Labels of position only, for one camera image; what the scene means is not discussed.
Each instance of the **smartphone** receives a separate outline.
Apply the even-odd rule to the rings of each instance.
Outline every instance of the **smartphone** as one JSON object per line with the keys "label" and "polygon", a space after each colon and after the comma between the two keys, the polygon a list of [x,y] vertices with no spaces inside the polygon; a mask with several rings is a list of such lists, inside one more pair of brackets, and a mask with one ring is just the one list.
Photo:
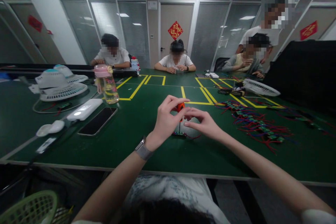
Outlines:
{"label": "smartphone", "polygon": [[98,115],[91,119],[83,128],[78,132],[79,135],[96,135],[102,127],[114,116],[117,112],[117,108],[103,108]]}

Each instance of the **green tabletop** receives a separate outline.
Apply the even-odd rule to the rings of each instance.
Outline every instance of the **green tabletop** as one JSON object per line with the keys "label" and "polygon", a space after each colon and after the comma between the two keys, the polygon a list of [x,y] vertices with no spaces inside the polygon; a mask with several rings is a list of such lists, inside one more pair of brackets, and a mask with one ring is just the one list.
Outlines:
{"label": "green tabletop", "polygon": [[[134,150],[143,135],[153,130],[157,108],[164,98],[171,94],[189,98],[191,102],[187,106],[208,111],[224,131],[271,160],[296,179],[313,184],[336,183],[333,167],[336,139],[323,135],[317,129],[308,128],[302,121],[289,121],[279,117],[275,111],[266,110],[264,106],[254,103],[252,98],[241,99],[218,94],[218,89],[214,87],[215,82],[221,82],[221,86],[228,87],[234,85],[235,81],[232,79],[202,79],[196,78],[195,73],[192,72],[173,75],[153,69],[143,69],[140,77],[124,78],[122,81],[118,86],[121,100],[117,104],[109,105],[104,102],[87,120],[70,127],[49,151],[37,159],[36,164],[60,168],[112,170]],[[51,136],[31,139],[39,127],[61,119],[71,111],[62,112],[56,117],[56,114],[38,114],[32,111],[32,106],[39,95],[32,94],[24,84],[14,81],[0,83],[0,89],[2,101],[0,157],[3,157],[1,162],[28,163],[35,156],[38,147]],[[95,87],[89,86],[89,91],[71,99],[71,102],[83,103],[94,95],[94,92]],[[234,118],[231,113],[221,114],[222,110],[213,105],[213,102],[230,99],[266,114],[266,119],[274,119],[275,125],[288,127],[294,134],[292,139],[299,145],[288,141],[279,145],[273,144],[272,146],[277,149],[274,155],[264,144],[237,130],[238,126],[233,124]],[[275,106],[296,107],[278,97],[269,98],[269,102],[273,102]],[[50,104],[38,103],[36,109],[47,108]],[[118,112],[100,133],[94,137],[77,134],[80,128],[107,106],[117,107]],[[313,114],[329,123],[336,123],[333,118],[316,112]],[[181,131],[192,137],[199,135],[197,131],[188,129],[183,124],[181,124]],[[224,146],[203,135],[195,140],[173,136],[168,138],[146,163],[143,170],[160,174],[189,174],[217,178],[257,177]]]}

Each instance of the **watch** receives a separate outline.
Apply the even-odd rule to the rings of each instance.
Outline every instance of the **watch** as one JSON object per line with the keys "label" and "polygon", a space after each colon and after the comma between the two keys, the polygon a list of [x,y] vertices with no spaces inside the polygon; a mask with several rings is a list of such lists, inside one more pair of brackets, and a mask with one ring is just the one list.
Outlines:
{"label": "watch", "polygon": [[145,146],[146,136],[142,137],[141,142],[135,148],[135,152],[145,161],[147,161],[154,152],[149,151]]}

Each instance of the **red sign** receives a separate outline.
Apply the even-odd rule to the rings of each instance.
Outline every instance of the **red sign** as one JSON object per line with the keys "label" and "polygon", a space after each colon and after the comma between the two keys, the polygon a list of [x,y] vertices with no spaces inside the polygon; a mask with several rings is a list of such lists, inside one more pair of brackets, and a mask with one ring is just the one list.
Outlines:
{"label": "red sign", "polygon": [[317,33],[317,20],[300,31],[301,41]]}
{"label": "red sign", "polygon": [[28,24],[32,26],[34,29],[36,29],[38,32],[41,32],[42,30],[42,23],[37,20],[35,17],[32,15],[29,15],[28,17]]}
{"label": "red sign", "polygon": [[173,37],[173,39],[177,39],[183,32],[181,26],[177,21],[168,29],[169,34]]}

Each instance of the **white fan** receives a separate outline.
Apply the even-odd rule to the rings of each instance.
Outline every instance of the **white fan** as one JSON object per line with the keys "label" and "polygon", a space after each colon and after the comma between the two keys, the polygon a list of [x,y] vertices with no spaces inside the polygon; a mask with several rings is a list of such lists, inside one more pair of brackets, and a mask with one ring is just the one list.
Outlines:
{"label": "white fan", "polygon": [[83,93],[87,86],[83,83],[68,83],[66,77],[56,69],[47,69],[35,78],[40,89],[40,100],[53,102]]}
{"label": "white fan", "polygon": [[244,88],[258,95],[266,95],[266,96],[280,95],[280,92],[278,90],[275,90],[274,88],[267,86],[265,84],[262,84],[258,81],[254,81],[251,79],[245,79],[243,83],[244,83]]}
{"label": "white fan", "polygon": [[75,75],[71,72],[71,70],[64,66],[64,65],[55,65],[54,69],[60,71],[64,76],[66,77],[67,81],[69,83],[77,83],[77,82],[83,82],[88,79],[86,75]]}

